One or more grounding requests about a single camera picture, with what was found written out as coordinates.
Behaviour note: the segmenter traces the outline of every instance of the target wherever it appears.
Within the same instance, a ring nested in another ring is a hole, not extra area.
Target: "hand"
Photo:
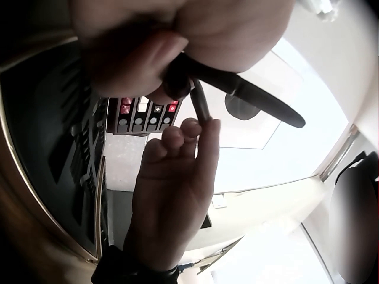
[[[174,268],[204,222],[213,196],[219,131],[219,120],[202,129],[197,120],[186,119],[146,145],[124,250],[153,270]]]
[[[171,100],[161,86],[184,49],[217,69],[243,72],[284,33],[294,0],[70,0],[72,24],[95,89],[106,97]]]

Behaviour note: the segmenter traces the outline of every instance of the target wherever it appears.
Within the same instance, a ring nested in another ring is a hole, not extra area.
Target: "sleeve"
[[[110,246],[97,265],[91,281],[93,284],[177,284],[178,276],[178,267],[156,272],[116,246]]]

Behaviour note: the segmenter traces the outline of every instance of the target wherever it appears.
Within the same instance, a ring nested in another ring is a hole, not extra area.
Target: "red button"
[[[168,112],[175,112],[175,110],[176,110],[176,106],[175,105],[170,105],[168,107]]]
[[[130,112],[130,106],[121,106],[120,107],[120,113],[128,114],[129,112]]]
[[[132,98],[122,98],[121,103],[123,105],[130,105],[133,102]]]

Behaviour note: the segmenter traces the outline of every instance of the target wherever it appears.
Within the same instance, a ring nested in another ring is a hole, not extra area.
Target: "white wall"
[[[212,227],[201,229],[187,246],[196,250],[244,236],[264,222],[298,226],[321,201],[325,185],[312,177],[279,186],[227,193],[226,208],[208,210]]]
[[[247,235],[219,262],[210,268],[215,284],[329,284],[299,227],[289,235],[277,230]]]
[[[178,277],[178,284],[215,284],[210,272],[201,273],[200,268],[189,268],[184,270]]]
[[[378,120],[379,120],[379,74],[378,67],[376,69],[374,78],[371,82],[370,88],[367,91],[366,98],[358,113],[354,124],[359,128],[359,131],[366,136],[366,138],[378,150]]]
[[[335,269],[331,258],[331,249],[329,246],[329,206],[332,197],[335,179],[337,175],[348,165],[359,153],[366,151],[369,154],[372,151],[377,151],[373,144],[367,140],[363,134],[359,134],[350,151],[347,153],[342,162],[332,172],[329,178],[325,181],[327,193],[322,202],[312,211],[311,214],[303,221],[305,228],[314,241],[319,250],[326,266],[328,267],[332,278],[337,284],[341,278]]]
[[[283,37],[314,68],[353,122],[377,66],[377,19],[356,0],[342,1],[334,22],[322,22],[296,4]]]

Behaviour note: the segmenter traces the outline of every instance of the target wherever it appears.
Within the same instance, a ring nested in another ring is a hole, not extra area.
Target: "gray button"
[[[135,121],[134,121],[134,123],[135,124],[141,124],[143,122],[143,120],[142,120],[142,118],[137,118]]]
[[[168,125],[168,124],[162,124],[161,125],[161,128],[160,128],[160,130],[165,130],[167,127],[169,127],[170,125]]]
[[[133,126],[133,132],[141,132],[141,131],[142,131],[142,125]]]
[[[157,129],[157,125],[156,125],[156,124],[150,124],[150,125],[147,127],[147,131],[148,131],[148,132],[155,131],[156,129]]]
[[[128,132],[128,126],[127,125],[120,125],[117,127],[117,133],[119,134],[125,134]]]
[[[128,121],[126,119],[120,119],[119,125],[126,125]]]
[[[158,121],[158,119],[157,119],[156,117],[152,117],[152,118],[150,119],[150,124],[156,124],[157,121]]]

